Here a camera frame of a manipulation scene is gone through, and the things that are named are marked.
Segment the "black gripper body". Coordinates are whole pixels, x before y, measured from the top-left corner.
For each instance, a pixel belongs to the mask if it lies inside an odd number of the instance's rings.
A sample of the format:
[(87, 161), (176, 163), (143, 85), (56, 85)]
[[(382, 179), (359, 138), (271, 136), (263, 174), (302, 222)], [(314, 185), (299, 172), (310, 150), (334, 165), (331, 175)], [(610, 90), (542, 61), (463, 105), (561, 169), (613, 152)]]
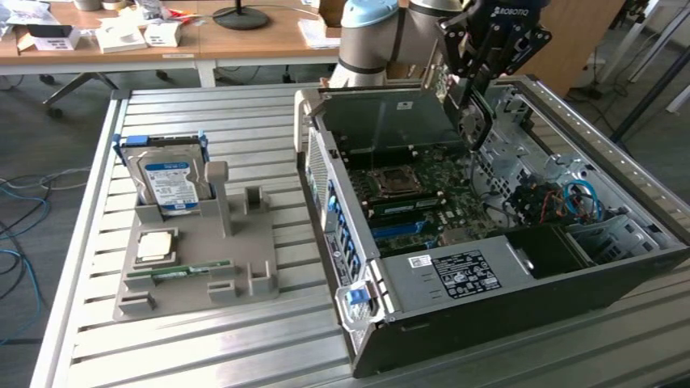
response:
[(479, 12), (479, 32), (474, 45), (479, 49), (493, 26), (541, 26), (545, 1), (469, 1), (466, 11)]

